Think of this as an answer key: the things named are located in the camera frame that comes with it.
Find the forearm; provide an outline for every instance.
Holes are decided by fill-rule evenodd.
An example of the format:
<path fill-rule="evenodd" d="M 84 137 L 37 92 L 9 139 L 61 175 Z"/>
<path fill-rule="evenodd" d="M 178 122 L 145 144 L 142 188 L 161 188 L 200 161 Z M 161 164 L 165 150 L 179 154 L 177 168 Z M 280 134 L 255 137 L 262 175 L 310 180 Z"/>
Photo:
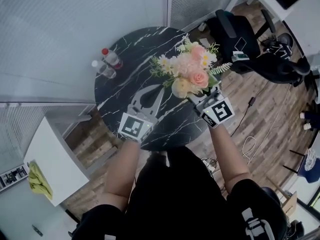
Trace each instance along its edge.
<path fill-rule="evenodd" d="M 230 193 L 237 182 L 251 179 L 251 174 L 224 125 L 209 129 L 225 187 Z"/>
<path fill-rule="evenodd" d="M 140 145 L 126 140 L 112 160 L 105 179 L 104 193 L 129 199 L 139 161 Z"/>

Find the round table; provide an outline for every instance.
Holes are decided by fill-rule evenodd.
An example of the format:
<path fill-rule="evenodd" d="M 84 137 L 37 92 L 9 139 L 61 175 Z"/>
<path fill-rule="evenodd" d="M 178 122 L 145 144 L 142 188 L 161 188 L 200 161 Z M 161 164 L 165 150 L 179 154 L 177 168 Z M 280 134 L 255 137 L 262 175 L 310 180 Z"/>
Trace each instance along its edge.
<path fill-rule="evenodd" d="M 122 138 L 118 135 L 122 114 L 127 112 L 136 92 L 167 79 L 151 76 L 152 57 L 177 56 L 176 47 L 187 35 L 170 27 L 142 28 L 122 37 L 110 48 L 121 57 L 123 67 L 116 71 L 113 79 L 97 74 L 94 93 L 104 123 L 116 136 Z M 193 105 L 186 99 L 176 98 L 171 88 L 165 89 L 156 117 L 159 122 L 141 144 L 143 150 L 162 151 L 184 146 L 207 128 L 207 123 L 193 111 Z"/>

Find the power adapter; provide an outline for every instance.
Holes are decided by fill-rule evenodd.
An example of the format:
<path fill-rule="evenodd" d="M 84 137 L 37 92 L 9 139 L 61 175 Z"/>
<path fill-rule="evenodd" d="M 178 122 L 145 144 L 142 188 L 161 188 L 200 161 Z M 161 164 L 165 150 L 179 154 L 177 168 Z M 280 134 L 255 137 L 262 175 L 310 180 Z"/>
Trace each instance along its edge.
<path fill-rule="evenodd" d="M 256 98 L 255 97 L 251 97 L 251 99 L 250 99 L 250 101 L 248 103 L 249 107 L 252 107 L 254 105 L 255 101 L 256 101 Z"/>

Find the plastic bottle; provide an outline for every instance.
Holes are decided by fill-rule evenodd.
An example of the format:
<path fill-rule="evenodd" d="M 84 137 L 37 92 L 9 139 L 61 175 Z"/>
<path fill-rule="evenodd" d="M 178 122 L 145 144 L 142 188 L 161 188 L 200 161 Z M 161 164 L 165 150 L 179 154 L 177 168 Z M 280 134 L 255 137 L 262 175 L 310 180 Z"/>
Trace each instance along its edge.
<path fill-rule="evenodd" d="M 103 54 L 104 60 L 107 63 L 109 63 L 112 67 L 114 67 L 116 70 L 120 69 L 123 66 L 122 60 L 113 50 L 103 48 L 101 52 Z"/>
<path fill-rule="evenodd" d="M 94 60 L 91 65 L 95 71 L 109 79 L 115 78 L 117 75 L 116 71 L 102 60 Z"/>

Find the yellow-green cloth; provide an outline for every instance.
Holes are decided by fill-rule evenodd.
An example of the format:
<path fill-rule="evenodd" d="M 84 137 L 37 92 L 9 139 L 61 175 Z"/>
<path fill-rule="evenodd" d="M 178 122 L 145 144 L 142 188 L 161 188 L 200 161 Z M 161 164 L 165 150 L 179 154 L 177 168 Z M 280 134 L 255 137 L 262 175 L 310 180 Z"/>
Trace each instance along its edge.
<path fill-rule="evenodd" d="M 28 179 L 31 190 L 36 194 L 44 194 L 52 200 L 53 191 L 36 162 L 30 162 L 29 170 Z"/>

